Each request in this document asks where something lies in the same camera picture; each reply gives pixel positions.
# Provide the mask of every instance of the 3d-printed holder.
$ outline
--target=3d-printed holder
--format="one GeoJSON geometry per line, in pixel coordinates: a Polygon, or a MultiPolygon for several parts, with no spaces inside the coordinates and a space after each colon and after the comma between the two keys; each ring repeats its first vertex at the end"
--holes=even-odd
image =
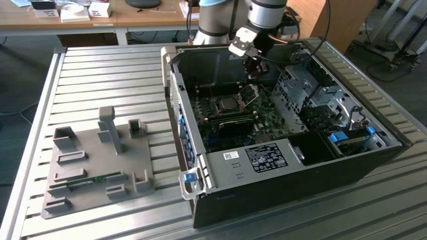
{"type": "Polygon", "coordinates": [[[155,192],[147,126],[115,126],[115,108],[99,108],[99,129],[56,128],[42,217],[50,219],[155,192]]]}

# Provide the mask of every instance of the aluminum table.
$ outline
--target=aluminum table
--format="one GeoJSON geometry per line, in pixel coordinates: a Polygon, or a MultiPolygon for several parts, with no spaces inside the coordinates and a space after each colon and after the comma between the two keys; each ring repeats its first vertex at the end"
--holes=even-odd
{"type": "Polygon", "coordinates": [[[54,55],[3,220],[0,239],[427,239],[427,130],[325,43],[319,52],[415,143],[358,183],[250,216],[193,228],[162,81],[165,44],[75,47],[54,55]],[[40,211],[56,127],[98,127],[98,108],[117,124],[147,123],[155,193],[52,219],[40,211]]]}

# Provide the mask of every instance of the small circuit board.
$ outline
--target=small circuit board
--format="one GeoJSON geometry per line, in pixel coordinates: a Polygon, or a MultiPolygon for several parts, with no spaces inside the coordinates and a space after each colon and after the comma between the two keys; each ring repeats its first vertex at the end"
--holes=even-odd
{"type": "Polygon", "coordinates": [[[262,86],[249,84],[237,94],[190,101],[209,153],[266,143],[290,134],[270,91],[262,86]]]}

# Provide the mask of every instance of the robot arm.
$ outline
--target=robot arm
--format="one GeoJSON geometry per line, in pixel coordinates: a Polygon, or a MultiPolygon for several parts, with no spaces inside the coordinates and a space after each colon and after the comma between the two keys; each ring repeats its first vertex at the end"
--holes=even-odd
{"type": "Polygon", "coordinates": [[[266,41],[267,34],[278,31],[277,27],[283,19],[286,3],[287,0],[251,0],[249,23],[238,30],[229,47],[237,56],[243,58],[249,55],[251,57],[258,49],[254,49],[257,38],[263,38],[262,40],[266,41]]]}
{"type": "Polygon", "coordinates": [[[261,56],[275,45],[269,34],[278,33],[278,25],[282,23],[287,0],[251,0],[249,6],[249,22],[237,31],[229,50],[245,59],[249,78],[255,79],[258,75],[269,71],[261,56]]]}

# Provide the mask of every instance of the side panel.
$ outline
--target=side panel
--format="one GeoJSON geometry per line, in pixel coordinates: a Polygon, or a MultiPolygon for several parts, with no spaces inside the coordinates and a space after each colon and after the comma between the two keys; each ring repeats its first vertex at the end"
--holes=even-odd
{"type": "Polygon", "coordinates": [[[397,146],[354,159],[199,196],[194,228],[237,219],[285,203],[355,183],[407,148],[397,146]]]}

